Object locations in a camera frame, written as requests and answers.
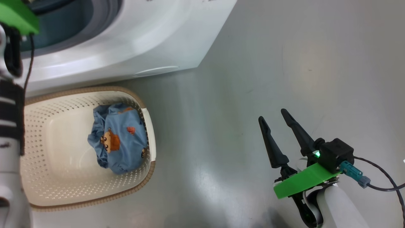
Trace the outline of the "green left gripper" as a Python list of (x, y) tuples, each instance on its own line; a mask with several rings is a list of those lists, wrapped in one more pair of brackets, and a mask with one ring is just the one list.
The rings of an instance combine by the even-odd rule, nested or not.
[(0, 77), (20, 78), (23, 36), (39, 33), (39, 19), (21, 0), (0, 0)]

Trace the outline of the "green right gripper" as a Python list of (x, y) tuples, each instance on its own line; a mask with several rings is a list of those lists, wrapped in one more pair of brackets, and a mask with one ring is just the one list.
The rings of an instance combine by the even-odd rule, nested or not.
[[(315, 141), (288, 110), (281, 109), (281, 113), (285, 123), (291, 128), (298, 141), (302, 156), (308, 157), (312, 155), (316, 151), (314, 147)], [(304, 224), (308, 228), (318, 228), (323, 219), (319, 210), (308, 203), (306, 191), (337, 177), (338, 173), (331, 173), (318, 163), (307, 167), (301, 172), (296, 172), (296, 170), (288, 166), (289, 159), (279, 149), (265, 119), (260, 116), (258, 121), (271, 167), (282, 168), (281, 173), (283, 176), (274, 183), (275, 195), (278, 199), (292, 198)]]

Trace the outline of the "blue bear print garment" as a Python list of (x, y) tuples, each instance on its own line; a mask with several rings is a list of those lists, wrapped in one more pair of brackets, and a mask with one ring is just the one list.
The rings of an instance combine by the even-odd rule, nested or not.
[(87, 142), (100, 167), (121, 175), (139, 168), (146, 157), (148, 138), (138, 111), (124, 103), (93, 109), (94, 122)]

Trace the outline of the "grey rubber door seal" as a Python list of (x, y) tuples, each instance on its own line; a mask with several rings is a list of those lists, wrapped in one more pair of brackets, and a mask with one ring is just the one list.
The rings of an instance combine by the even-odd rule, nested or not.
[(107, 29), (123, 0), (23, 0), (39, 19), (34, 55), (55, 53), (86, 42)]

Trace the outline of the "white front-load washing machine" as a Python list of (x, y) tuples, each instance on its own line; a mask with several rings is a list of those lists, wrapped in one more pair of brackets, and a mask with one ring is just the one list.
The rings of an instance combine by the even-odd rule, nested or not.
[(27, 96), (135, 78), (147, 69), (196, 68), (237, 0), (123, 0), (115, 21), (73, 47), (34, 56)]

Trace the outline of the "round white filter cover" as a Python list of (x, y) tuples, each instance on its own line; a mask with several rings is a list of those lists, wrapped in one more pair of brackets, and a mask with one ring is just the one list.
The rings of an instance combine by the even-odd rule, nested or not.
[(134, 77), (154, 76), (154, 75), (169, 73), (172, 71), (177, 71), (178, 69), (179, 69), (179, 66), (158, 67), (158, 68), (154, 68), (154, 69), (147, 69), (144, 71), (139, 71), (136, 74), (134, 74)]

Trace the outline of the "cream perforated laundry basket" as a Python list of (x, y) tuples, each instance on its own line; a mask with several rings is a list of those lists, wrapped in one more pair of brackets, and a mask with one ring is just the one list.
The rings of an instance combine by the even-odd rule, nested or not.
[[(93, 109), (124, 103), (143, 121), (147, 143), (142, 164), (122, 175), (97, 163), (87, 142)], [(139, 191), (156, 166), (156, 139), (144, 102), (129, 89), (100, 86), (57, 92), (26, 100), (25, 155), (21, 177), (34, 211), (62, 211), (105, 203)]]

